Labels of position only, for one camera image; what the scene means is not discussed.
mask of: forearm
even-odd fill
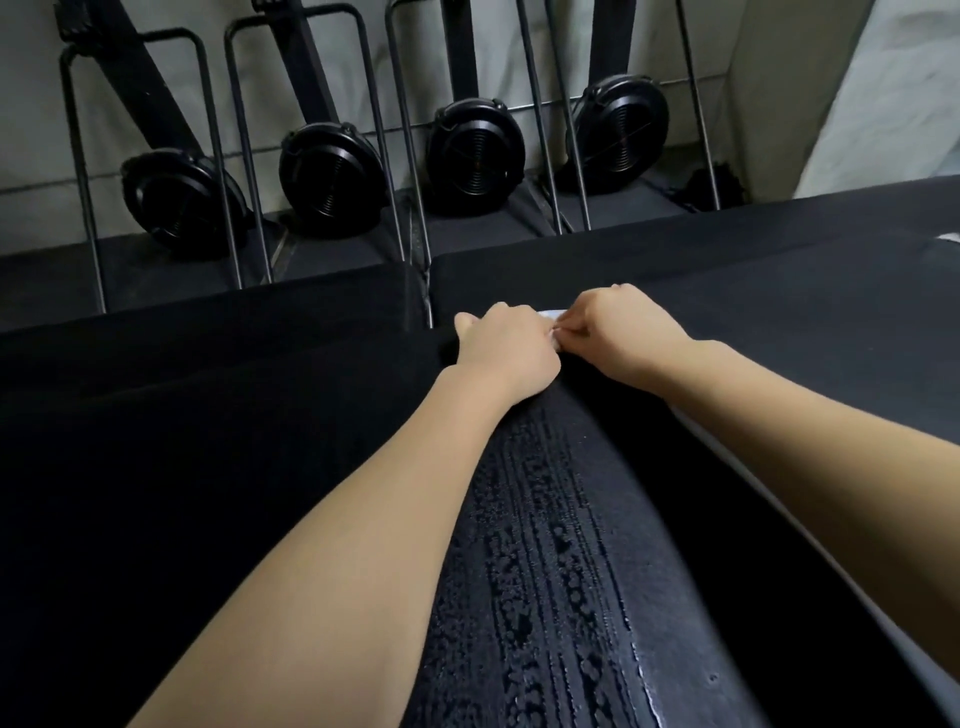
[[[132,726],[396,726],[454,523],[505,410],[495,384],[445,370],[268,554]]]
[[[817,395],[717,342],[691,352],[659,394],[729,448],[960,677],[960,448]]]

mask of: human arm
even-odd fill
[[[131,728],[399,724],[480,454],[560,370],[552,322],[527,306],[456,325],[457,364],[264,558]]]
[[[557,323],[566,351],[716,437],[960,679],[960,447],[695,341],[632,285],[585,292]]]

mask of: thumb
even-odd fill
[[[571,331],[568,328],[554,328],[553,338],[560,344],[561,352],[569,352],[583,356],[587,350],[589,334],[583,331]]]
[[[466,313],[461,311],[456,316],[453,317],[453,327],[457,329],[457,338],[461,341],[464,340],[464,336],[467,335],[467,332],[476,324],[480,319],[474,316],[472,313]]]

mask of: round black fan housing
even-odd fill
[[[502,101],[466,99],[437,112],[426,165],[443,212],[478,215],[501,207],[523,180],[523,134]]]
[[[178,257],[210,260],[227,255],[220,184],[210,159],[180,149],[154,149],[128,159],[122,169],[124,202],[133,219]],[[242,245],[249,211],[227,175],[234,238]]]
[[[575,118],[587,192],[613,192],[639,177],[660,157],[669,123],[666,99],[646,77],[611,76],[588,87]]]
[[[321,237],[371,229],[388,202],[380,156],[351,124],[317,122],[287,134],[280,184],[299,218]]]

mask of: human hand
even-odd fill
[[[510,407],[546,389],[560,372],[550,340],[553,322],[528,305],[495,303],[482,319],[458,313],[457,367],[483,377]]]
[[[692,345],[670,314],[630,283],[584,291],[554,337],[611,379],[657,394]]]

